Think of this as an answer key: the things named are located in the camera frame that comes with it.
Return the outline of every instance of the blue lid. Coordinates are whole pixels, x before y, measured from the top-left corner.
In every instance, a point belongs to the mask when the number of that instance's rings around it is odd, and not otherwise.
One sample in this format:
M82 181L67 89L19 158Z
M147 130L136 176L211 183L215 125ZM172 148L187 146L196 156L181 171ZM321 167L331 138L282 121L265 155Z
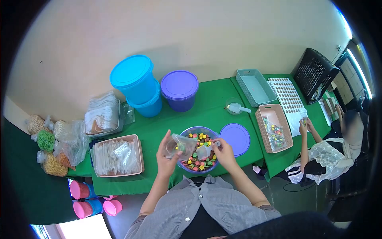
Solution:
M150 71L153 64L145 55L132 55L118 63L110 73L110 83L123 89L138 83Z
M177 70L165 75L160 87L165 98L181 101L195 95L199 82L191 72Z
M220 137L232 146L236 157L243 155L251 144L248 131L240 124L228 124L220 131Z

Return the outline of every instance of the fluorescent light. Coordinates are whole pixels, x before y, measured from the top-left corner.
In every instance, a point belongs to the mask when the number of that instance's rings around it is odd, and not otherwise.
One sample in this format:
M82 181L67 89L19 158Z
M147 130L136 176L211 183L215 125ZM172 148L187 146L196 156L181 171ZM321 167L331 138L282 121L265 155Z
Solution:
M353 60L354 64L356 64L356 67L357 67L359 73L361 74L362 81L363 81L363 83L364 83L365 86L366 86L367 94L369 95L369 98L372 99L373 96L371 95L371 91L370 91L370 88L369 88L369 84L368 84L367 81L366 81L366 77L365 77L365 75L363 74L363 72L362 72L362 70L361 70L361 67L359 66L359 64L358 64L356 58L354 57L353 53L351 52L351 50L347 48L346 51L349 53L349 55L350 55L351 59Z
M346 33L347 33L347 35L348 35L349 40L353 39L353 34L351 33L351 29L350 29L350 27L349 27L348 22L346 21L345 17L342 15L341 11L338 10L338 12L340 13L340 15L341 15L341 17L342 17L342 20L343 20L343 22L344 22L344 24L345 24L345 30L346 30Z

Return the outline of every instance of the gray plastic basket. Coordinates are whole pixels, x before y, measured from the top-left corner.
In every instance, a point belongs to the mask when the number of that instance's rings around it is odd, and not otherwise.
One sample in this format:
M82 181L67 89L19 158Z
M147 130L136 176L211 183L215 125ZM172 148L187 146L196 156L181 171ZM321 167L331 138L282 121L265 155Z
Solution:
M236 80L253 108L276 100L275 93L259 70L239 69Z
M102 136L106 136L106 135L112 135L114 133L118 133L118 132L121 132L122 131L122 128L123 128L123 120L122 120L122 105L121 105L121 101L118 100L119 104L120 104L120 107L119 107L119 119L118 119L118 127L113 129L113 130L110 130L108 132L102 132L102 133L98 133L98 134L95 134L95 135L88 135L88 137L90 138L99 138L99 137L102 137Z

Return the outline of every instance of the black plastic crate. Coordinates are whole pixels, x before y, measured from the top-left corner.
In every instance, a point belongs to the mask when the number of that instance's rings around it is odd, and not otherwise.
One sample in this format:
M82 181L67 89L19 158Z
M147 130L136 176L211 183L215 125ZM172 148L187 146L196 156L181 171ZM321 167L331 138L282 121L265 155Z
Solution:
M307 104L312 104L321 99L339 71L340 69L320 52L307 48L293 78ZM318 88L321 89L318 97L312 99Z

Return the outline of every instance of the black cable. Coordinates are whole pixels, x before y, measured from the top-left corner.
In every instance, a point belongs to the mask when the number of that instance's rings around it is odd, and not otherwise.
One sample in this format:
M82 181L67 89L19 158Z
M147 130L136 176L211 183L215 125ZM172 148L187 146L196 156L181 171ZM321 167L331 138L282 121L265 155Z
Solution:
M304 188L304 189L301 189L301 190L297 190L297 191L289 191L289 190L286 190L286 189L285 189L285 186L287 186L287 185L289 185L289 184L299 184L299 183L293 183L293 182L290 182L290 183L288 183L288 184L285 184L284 187L283 187L284 191L287 191L287 192L301 192L301 191L304 191L304 190L306 190L306 189L309 189L309 188L311 188L311 187L313 187L313 186L315 185L315 184L313 183L311 186L309 186L309 187L307 187L307 188Z

